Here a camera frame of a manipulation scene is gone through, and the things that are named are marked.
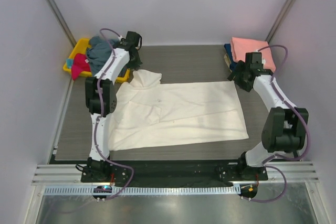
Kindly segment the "cream white t shirt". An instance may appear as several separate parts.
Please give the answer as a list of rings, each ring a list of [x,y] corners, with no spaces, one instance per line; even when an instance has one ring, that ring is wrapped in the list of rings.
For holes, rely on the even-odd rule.
[[[111,151],[245,140],[248,133],[233,82],[162,84],[139,70],[117,91]]]

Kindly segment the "yellow plastic bin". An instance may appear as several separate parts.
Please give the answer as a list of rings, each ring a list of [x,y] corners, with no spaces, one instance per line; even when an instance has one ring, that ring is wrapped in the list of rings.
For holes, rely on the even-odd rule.
[[[87,48],[91,48],[89,39],[79,39],[63,66],[63,71],[69,73],[72,78],[74,77],[74,80],[78,77],[92,76],[88,60],[85,60]]]

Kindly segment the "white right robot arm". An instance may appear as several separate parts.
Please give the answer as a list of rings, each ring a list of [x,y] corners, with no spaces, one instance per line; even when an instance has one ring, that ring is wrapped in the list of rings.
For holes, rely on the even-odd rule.
[[[264,165],[276,157],[291,160],[288,154],[299,150],[306,155],[310,148],[309,113],[286,97],[271,70],[264,68],[261,52],[246,53],[228,79],[247,92],[255,90],[268,110],[260,143],[238,159],[235,170],[241,179],[256,179],[265,172]]]

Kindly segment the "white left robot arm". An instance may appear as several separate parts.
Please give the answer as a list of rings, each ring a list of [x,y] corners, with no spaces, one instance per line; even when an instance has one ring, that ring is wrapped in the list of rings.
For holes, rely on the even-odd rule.
[[[81,181],[86,183],[106,182],[111,177],[112,165],[129,168],[109,160],[109,122],[117,106],[114,84],[119,73],[124,67],[138,70],[142,64],[138,53],[142,46],[140,34],[128,31],[125,38],[118,35],[114,44],[104,34],[101,36],[108,45],[108,59],[85,81],[86,107],[93,123],[91,151],[86,166],[81,170]]]

